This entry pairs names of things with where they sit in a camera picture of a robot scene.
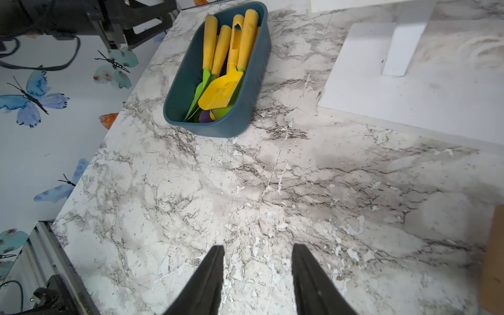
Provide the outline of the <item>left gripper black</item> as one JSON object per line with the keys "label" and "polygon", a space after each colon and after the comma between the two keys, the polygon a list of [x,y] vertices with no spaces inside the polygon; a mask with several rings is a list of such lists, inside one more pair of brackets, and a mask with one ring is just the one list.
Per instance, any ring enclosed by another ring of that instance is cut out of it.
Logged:
{"label": "left gripper black", "polygon": [[173,26],[176,1],[146,5],[140,1],[89,1],[86,12],[107,49],[134,49]]}

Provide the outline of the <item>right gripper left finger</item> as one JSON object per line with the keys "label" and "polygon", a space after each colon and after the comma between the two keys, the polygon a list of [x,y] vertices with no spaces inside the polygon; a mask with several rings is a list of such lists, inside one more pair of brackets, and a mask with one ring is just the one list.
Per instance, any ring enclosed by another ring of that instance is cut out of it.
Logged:
{"label": "right gripper left finger", "polygon": [[224,246],[214,245],[164,314],[218,314],[223,271]]}

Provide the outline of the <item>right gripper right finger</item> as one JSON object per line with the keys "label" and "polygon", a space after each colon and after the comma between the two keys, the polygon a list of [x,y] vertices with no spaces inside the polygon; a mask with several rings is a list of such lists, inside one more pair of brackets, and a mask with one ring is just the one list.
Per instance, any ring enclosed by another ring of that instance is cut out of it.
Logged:
{"label": "right gripper right finger", "polygon": [[291,262],[298,314],[356,315],[306,245],[293,246]]}

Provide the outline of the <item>yellow square scoop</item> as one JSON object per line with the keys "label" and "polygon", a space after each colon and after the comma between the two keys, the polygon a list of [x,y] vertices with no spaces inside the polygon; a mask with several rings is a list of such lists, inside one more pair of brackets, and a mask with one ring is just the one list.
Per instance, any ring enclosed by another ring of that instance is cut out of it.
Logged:
{"label": "yellow square scoop", "polygon": [[208,88],[205,90],[204,94],[198,101],[198,105],[202,110],[212,110],[216,108],[227,107],[236,89],[236,85],[240,82],[241,77],[244,74],[243,72],[238,72],[235,65],[233,65],[232,68],[228,70],[228,57],[230,54],[230,48],[231,40],[228,54],[219,77],[209,84]]}

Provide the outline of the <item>purple shovel pink handle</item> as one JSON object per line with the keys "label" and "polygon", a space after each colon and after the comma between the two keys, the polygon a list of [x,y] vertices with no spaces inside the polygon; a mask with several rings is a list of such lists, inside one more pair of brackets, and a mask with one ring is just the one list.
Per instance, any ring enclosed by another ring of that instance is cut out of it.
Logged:
{"label": "purple shovel pink handle", "polygon": [[214,122],[213,114],[212,114],[211,110],[202,110],[201,114],[199,115],[199,122],[200,123]]}

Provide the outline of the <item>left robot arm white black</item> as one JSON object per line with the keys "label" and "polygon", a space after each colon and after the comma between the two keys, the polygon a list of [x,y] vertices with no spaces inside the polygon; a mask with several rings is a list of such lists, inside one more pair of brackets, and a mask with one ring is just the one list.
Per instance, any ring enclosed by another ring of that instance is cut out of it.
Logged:
{"label": "left robot arm white black", "polygon": [[107,49],[134,49],[173,26],[176,1],[2,1],[1,41],[22,35],[97,35]]}

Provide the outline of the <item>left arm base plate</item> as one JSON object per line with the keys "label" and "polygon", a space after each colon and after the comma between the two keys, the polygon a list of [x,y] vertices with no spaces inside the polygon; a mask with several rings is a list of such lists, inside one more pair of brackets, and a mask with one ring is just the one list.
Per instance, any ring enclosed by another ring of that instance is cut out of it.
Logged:
{"label": "left arm base plate", "polygon": [[33,309],[18,312],[29,315],[78,315],[79,312],[61,276],[52,275],[46,287],[39,287],[34,291],[39,304]]}

